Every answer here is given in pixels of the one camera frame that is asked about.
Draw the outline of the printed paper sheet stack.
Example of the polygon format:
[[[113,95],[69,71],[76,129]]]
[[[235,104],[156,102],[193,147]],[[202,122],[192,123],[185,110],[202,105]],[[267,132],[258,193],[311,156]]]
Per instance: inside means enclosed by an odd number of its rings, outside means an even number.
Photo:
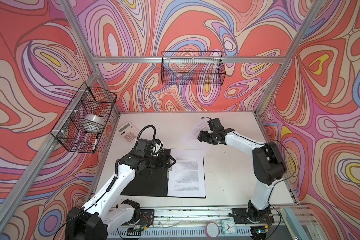
[[[168,197],[206,198],[203,150],[171,149],[176,163],[169,171]]]

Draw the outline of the red folder black inside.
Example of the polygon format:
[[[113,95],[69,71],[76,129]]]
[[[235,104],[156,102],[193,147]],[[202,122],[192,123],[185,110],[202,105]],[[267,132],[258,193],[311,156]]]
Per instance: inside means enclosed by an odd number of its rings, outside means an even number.
[[[171,154],[171,149],[162,149],[159,153],[161,166],[158,169],[146,169],[136,176],[122,191],[123,196],[168,197],[167,169],[162,168],[162,155]]]

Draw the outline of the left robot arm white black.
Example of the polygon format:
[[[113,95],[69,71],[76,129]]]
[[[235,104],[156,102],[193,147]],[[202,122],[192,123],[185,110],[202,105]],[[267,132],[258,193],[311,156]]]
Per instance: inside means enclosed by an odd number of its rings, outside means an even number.
[[[101,189],[81,208],[73,207],[65,223],[66,240],[105,240],[109,233],[122,225],[142,232],[153,224],[153,216],[141,211],[141,205],[124,200],[112,211],[111,207],[127,185],[146,169],[169,169],[176,164],[170,150],[162,149],[158,140],[139,139],[134,147],[115,163],[115,171]]]

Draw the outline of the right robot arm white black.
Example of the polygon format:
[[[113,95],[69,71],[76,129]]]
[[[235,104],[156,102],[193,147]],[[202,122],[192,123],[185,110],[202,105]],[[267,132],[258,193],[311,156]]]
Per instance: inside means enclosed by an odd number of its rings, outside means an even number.
[[[200,131],[199,142],[210,145],[234,147],[253,159],[254,175],[257,183],[253,197],[248,202],[245,218],[252,223],[259,222],[270,210],[269,200],[277,181],[287,171],[282,154],[274,142],[263,143],[239,134],[232,128],[224,128],[218,118],[207,117],[209,131]]]

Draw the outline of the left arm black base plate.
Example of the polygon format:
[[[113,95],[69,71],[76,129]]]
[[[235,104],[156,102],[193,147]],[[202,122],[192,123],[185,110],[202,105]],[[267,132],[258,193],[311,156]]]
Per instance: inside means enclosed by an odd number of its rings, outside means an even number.
[[[132,219],[128,222],[128,225],[140,225],[148,227],[154,223],[154,216],[154,209],[142,209],[139,212],[133,213]]]

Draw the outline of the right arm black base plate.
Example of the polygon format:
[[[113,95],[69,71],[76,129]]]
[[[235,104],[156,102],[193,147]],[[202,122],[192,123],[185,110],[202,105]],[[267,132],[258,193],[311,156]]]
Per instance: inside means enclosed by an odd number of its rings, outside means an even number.
[[[261,211],[252,208],[232,208],[229,216],[236,224],[272,225],[275,222],[270,208]]]

